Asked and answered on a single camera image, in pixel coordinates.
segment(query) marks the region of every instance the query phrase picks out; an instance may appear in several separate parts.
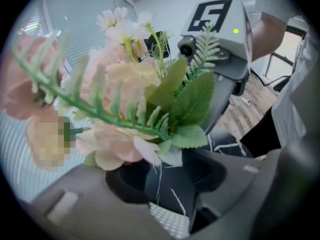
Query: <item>glass wall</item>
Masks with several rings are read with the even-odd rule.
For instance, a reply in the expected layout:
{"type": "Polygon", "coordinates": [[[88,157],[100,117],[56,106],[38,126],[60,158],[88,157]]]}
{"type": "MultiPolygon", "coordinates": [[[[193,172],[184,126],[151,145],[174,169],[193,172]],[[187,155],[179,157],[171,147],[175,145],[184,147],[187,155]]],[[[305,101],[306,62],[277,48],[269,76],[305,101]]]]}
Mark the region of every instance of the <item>glass wall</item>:
{"type": "MultiPolygon", "coordinates": [[[[87,53],[91,47],[105,45],[106,38],[96,24],[96,17],[103,10],[113,11],[116,6],[127,7],[128,18],[137,20],[135,9],[125,0],[32,0],[19,16],[11,33],[34,34],[37,30],[38,35],[48,37],[53,31],[60,30],[57,33],[59,42],[66,30],[71,30],[66,59],[72,70],[81,54],[87,53]]],[[[88,124],[85,120],[74,122],[71,113],[67,116],[70,116],[76,128],[88,124]]],[[[25,140],[27,125],[28,121],[14,120],[0,110],[0,165],[17,197],[30,202],[67,171],[81,164],[84,157],[71,154],[70,160],[58,172],[38,169],[25,140]]]]}
{"type": "Polygon", "coordinates": [[[292,32],[288,28],[284,34],[280,47],[271,54],[268,68],[265,76],[271,82],[271,86],[275,86],[285,78],[283,76],[291,76],[293,74],[293,64],[295,62],[298,45],[303,39],[304,33],[292,32]]]}

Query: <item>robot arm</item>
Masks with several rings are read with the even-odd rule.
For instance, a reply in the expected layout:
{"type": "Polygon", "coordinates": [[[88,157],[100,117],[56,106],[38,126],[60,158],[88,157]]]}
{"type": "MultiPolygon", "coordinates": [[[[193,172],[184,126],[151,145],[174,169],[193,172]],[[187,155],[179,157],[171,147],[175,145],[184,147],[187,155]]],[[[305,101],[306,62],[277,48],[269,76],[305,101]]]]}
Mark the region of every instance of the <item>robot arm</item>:
{"type": "Polygon", "coordinates": [[[215,0],[195,6],[185,23],[178,43],[180,56],[190,63],[197,50],[196,38],[205,23],[214,25],[212,31],[219,38],[219,59],[212,61],[214,70],[214,95],[202,128],[209,133],[229,105],[231,94],[240,96],[250,72],[252,58],[251,26],[241,0],[215,0]]]}

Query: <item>white flower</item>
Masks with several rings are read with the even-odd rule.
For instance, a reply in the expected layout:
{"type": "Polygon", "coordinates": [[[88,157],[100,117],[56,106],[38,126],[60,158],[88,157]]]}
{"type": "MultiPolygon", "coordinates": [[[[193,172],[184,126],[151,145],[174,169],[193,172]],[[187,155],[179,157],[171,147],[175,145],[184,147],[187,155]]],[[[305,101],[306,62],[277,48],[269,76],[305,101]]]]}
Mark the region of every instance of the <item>white flower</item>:
{"type": "Polygon", "coordinates": [[[102,15],[98,15],[96,17],[97,19],[97,25],[99,27],[101,27],[101,30],[107,30],[111,27],[114,27],[117,25],[118,22],[121,22],[122,20],[124,20],[124,18],[126,17],[128,13],[128,9],[125,7],[119,8],[117,7],[114,10],[114,13],[111,12],[111,10],[104,10],[102,12],[102,15]]]}
{"type": "Polygon", "coordinates": [[[106,36],[114,42],[124,44],[126,41],[136,41],[148,39],[150,33],[145,27],[138,26],[130,20],[122,20],[116,26],[110,27],[106,31],[106,36]]]}
{"type": "Polygon", "coordinates": [[[127,16],[128,14],[128,9],[125,8],[125,7],[117,7],[115,10],[114,10],[114,18],[116,21],[120,22],[122,20],[125,19],[125,17],[127,16]]]}
{"type": "Polygon", "coordinates": [[[146,25],[151,23],[152,19],[153,19],[153,16],[150,12],[143,11],[143,12],[140,12],[137,22],[140,26],[145,27],[146,25]]]}

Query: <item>green leaf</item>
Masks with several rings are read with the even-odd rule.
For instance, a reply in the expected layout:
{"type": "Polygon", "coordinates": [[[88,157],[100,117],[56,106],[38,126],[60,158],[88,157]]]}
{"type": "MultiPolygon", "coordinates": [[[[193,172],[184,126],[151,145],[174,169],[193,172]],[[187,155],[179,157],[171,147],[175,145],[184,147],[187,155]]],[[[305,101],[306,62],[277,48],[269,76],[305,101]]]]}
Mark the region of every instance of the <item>green leaf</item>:
{"type": "Polygon", "coordinates": [[[86,71],[88,61],[88,55],[83,55],[80,58],[78,58],[76,62],[76,68],[71,72],[70,80],[66,83],[66,91],[69,94],[73,94],[73,97],[75,99],[80,98],[82,80],[86,71]]]}
{"type": "Polygon", "coordinates": [[[144,96],[146,99],[148,99],[148,97],[157,89],[157,87],[155,85],[149,85],[148,87],[146,87],[144,89],[144,96]]]}
{"type": "Polygon", "coordinates": [[[157,106],[156,109],[152,112],[152,114],[150,115],[148,121],[146,122],[146,126],[153,128],[155,121],[159,115],[159,111],[160,111],[161,107],[157,106]]]}
{"type": "Polygon", "coordinates": [[[165,112],[169,111],[174,100],[174,91],[182,84],[187,70],[187,61],[180,57],[169,69],[161,84],[155,88],[146,89],[146,101],[155,106],[160,106],[165,112]]]}
{"type": "Polygon", "coordinates": [[[120,118],[121,87],[122,87],[122,81],[117,83],[115,93],[111,99],[111,104],[109,105],[109,109],[108,109],[112,115],[115,115],[118,118],[118,121],[121,121],[121,118],[120,118]]]}
{"type": "Polygon", "coordinates": [[[158,88],[166,90],[169,94],[173,94],[183,82],[186,70],[187,60],[184,57],[180,57],[168,70],[167,75],[162,79],[158,88]]]}
{"type": "Polygon", "coordinates": [[[171,140],[168,139],[164,142],[161,142],[160,144],[158,144],[160,150],[156,153],[158,156],[163,156],[166,153],[168,153],[170,146],[171,146],[171,140]]]}
{"type": "Polygon", "coordinates": [[[96,163],[96,159],[95,159],[95,152],[92,152],[90,154],[88,154],[83,162],[83,165],[88,166],[88,167],[99,167],[96,163]]]}
{"type": "Polygon", "coordinates": [[[208,144],[207,136],[199,125],[178,127],[170,140],[173,145],[182,149],[199,148],[208,144]]]}
{"type": "Polygon", "coordinates": [[[176,97],[169,112],[169,125],[201,124],[208,113],[214,92],[214,72],[205,72],[189,81],[176,97]]]}
{"type": "Polygon", "coordinates": [[[158,86],[157,89],[147,98],[147,102],[156,107],[160,106],[165,112],[168,112],[175,102],[173,95],[168,93],[165,89],[158,86]]]}

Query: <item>gray plastic housing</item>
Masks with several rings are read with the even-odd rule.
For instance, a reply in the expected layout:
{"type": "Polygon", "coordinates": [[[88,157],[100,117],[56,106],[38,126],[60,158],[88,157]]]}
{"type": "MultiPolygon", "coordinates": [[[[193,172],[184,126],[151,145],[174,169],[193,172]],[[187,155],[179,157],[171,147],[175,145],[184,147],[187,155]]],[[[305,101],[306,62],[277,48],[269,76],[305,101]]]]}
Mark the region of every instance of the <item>gray plastic housing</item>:
{"type": "MultiPolygon", "coordinates": [[[[206,150],[185,155],[214,160],[227,171],[214,190],[200,193],[197,209],[207,208],[216,220],[190,240],[248,240],[266,234],[292,214],[320,176],[320,134],[308,134],[264,161],[206,150]],[[248,165],[257,170],[248,170],[248,165]],[[292,195],[303,193],[299,198],[292,195]]],[[[110,191],[105,172],[79,165],[40,194],[25,210],[50,235],[66,240],[167,240],[172,237],[152,217],[147,204],[125,203],[110,191]],[[58,225],[46,219],[65,192],[79,197],[58,225]]]]}

